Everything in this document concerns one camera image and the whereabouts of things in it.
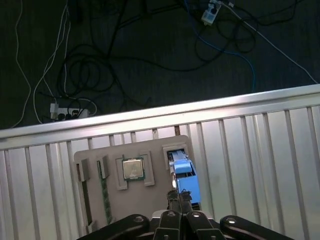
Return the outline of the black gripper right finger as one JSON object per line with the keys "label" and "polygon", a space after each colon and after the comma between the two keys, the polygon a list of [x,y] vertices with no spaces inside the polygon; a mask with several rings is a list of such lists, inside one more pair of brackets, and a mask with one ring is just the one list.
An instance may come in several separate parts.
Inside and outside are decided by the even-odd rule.
{"label": "black gripper right finger", "polygon": [[194,210],[191,204],[191,192],[180,194],[182,212],[188,240],[289,240],[290,237],[258,225],[236,215],[227,215],[219,222]]}

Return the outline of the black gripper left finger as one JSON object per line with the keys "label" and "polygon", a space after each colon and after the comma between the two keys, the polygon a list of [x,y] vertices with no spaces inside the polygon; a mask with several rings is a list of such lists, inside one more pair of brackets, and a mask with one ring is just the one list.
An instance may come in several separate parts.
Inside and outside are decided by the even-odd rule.
{"label": "black gripper left finger", "polygon": [[131,214],[101,229],[80,237],[81,240],[179,240],[181,238],[181,202],[177,191],[167,193],[166,210],[151,219]]}

